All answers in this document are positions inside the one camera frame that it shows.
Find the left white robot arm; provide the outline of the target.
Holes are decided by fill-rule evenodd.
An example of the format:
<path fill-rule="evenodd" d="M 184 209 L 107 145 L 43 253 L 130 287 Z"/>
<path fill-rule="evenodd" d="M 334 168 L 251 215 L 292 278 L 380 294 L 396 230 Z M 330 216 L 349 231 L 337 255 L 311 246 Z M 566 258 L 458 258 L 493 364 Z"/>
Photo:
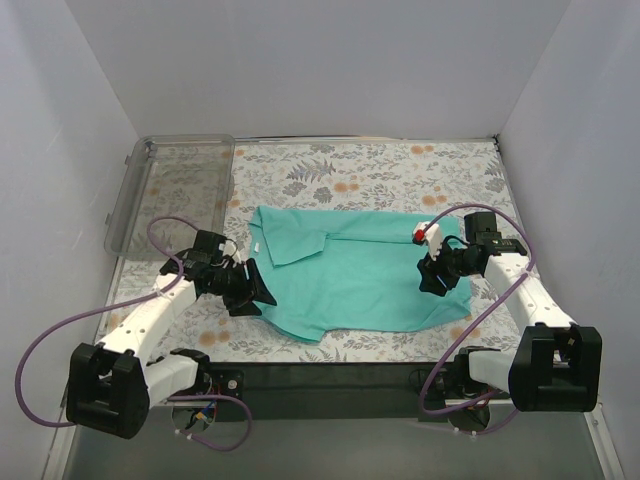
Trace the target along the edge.
<path fill-rule="evenodd" d="M 77 425 L 120 438 L 134 437 L 149 410 L 176 394 L 205 398 L 213 386 L 208 355 L 176 349 L 159 360 L 154 348 L 201 296 L 222 299 L 232 317 L 258 316 L 277 301 L 255 260 L 242 260 L 229 238 L 200 230 L 191 247 L 161 267 L 154 293 L 94 345 L 72 353 L 66 417 Z"/>

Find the teal t shirt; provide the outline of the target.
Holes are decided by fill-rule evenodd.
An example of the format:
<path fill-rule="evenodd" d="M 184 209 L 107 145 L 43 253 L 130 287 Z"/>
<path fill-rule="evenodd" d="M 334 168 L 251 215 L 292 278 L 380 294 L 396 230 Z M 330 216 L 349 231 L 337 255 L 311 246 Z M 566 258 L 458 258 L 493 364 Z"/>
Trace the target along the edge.
<path fill-rule="evenodd" d="M 261 319 L 317 343 L 332 330 L 421 331 L 471 312 L 467 279 L 445 296 L 423 293 L 417 264 L 427 250 L 412 241 L 425 214 L 276 209 L 249 222 L 250 253 L 276 300 Z"/>

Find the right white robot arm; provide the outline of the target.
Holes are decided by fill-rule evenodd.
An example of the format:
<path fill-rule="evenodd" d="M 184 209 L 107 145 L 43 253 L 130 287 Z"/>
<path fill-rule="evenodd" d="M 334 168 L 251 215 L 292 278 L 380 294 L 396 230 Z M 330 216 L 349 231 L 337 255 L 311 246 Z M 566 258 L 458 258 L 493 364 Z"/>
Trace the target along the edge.
<path fill-rule="evenodd" d="M 474 401 L 504 393 L 520 412 L 590 412 L 598 400 L 602 337 L 562 310 L 534 275 L 532 253 L 502 236 L 497 215 L 489 209 L 466 215 L 456 247 L 436 220 L 413 230 L 413 242 L 427 248 L 418 263 L 422 292 L 443 297 L 461 278 L 479 275 L 520 332 L 512 354 L 485 347 L 445 354 L 422 391 L 455 390 Z"/>

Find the clear plastic bin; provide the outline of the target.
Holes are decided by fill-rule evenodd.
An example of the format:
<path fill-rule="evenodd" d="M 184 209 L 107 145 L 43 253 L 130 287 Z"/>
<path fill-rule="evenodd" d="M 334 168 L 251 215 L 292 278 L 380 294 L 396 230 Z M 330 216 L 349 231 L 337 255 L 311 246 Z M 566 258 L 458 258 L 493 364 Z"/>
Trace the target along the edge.
<path fill-rule="evenodd" d="M 143 137 L 127 156 L 123 183 L 107 220 L 105 250 L 129 260 L 159 260 L 162 248 L 192 245 L 198 228 L 220 233 L 234 187 L 235 139 L 227 134 Z"/>

